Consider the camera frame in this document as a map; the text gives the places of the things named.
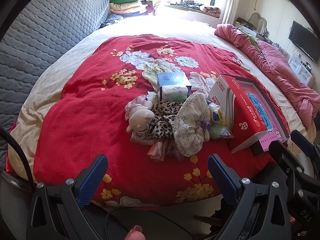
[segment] screw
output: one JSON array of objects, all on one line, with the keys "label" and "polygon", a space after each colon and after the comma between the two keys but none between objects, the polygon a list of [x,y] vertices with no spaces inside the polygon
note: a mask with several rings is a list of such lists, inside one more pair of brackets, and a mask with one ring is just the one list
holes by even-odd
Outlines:
[{"label": "screw", "polygon": [[243,178],[241,179],[242,183],[243,184],[249,184],[250,183],[250,180],[248,178]]},{"label": "screw", "polygon": [[276,181],[274,181],[274,182],[272,183],[272,186],[273,186],[273,187],[279,187],[279,183],[276,182]]},{"label": "screw", "polygon": [[42,188],[44,186],[43,182],[37,184],[37,188]]},{"label": "screw", "polygon": [[74,179],[67,179],[67,180],[66,180],[66,184],[67,184],[67,185],[71,185],[71,184],[73,184],[74,182],[75,182]]}]

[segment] red box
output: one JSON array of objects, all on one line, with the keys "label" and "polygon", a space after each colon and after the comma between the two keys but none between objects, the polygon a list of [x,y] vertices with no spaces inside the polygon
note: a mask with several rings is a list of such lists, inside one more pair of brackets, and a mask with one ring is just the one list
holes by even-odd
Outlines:
[{"label": "red box", "polygon": [[228,140],[231,153],[250,147],[268,133],[261,116],[235,78],[220,75],[208,98],[225,113],[234,136]]}]

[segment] plush toy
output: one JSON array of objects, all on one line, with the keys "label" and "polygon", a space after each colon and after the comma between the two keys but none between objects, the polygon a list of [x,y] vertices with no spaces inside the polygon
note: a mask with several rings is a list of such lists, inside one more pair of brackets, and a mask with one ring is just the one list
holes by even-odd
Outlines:
[{"label": "plush toy", "polygon": [[204,132],[204,141],[208,142],[210,140],[210,133],[208,130],[205,130]]},{"label": "plush toy", "polygon": [[144,132],[147,130],[151,120],[155,117],[155,114],[148,109],[139,109],[129,119],[129,126],[127,127],[127,133],[132,132]]},{"label": "plush toy", "polygon": [[152,102],[148,101],[145,95],[138,96],[130,101],[124,108],[125,119],[126,121],[129,120],[127,133],[132,132],[132,130],[137,132],[147,130],[151,120],[155,117],[151,109]]}]

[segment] wall outlet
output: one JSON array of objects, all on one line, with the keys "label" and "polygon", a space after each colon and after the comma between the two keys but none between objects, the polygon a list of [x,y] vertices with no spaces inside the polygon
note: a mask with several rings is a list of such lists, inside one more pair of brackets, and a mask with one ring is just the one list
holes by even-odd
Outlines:
[{"label": "wall outlet", "polygon": [[295,49],[294,51],[293,51],[293,53],[295,54],[295,55],[297,55],[299,58],[301,58],[301,53],[297,50],[297,49]]}]

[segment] leopard print fabric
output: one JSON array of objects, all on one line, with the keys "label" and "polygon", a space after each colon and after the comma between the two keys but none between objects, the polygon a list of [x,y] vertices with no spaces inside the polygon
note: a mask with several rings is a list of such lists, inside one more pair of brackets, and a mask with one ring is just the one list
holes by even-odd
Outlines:
[{"label": "leopard print fabric", "polygon": [[148,128],[149,138],[173,138],[173,123],[182,103],[161,101],[153,108],[155,117]]}]

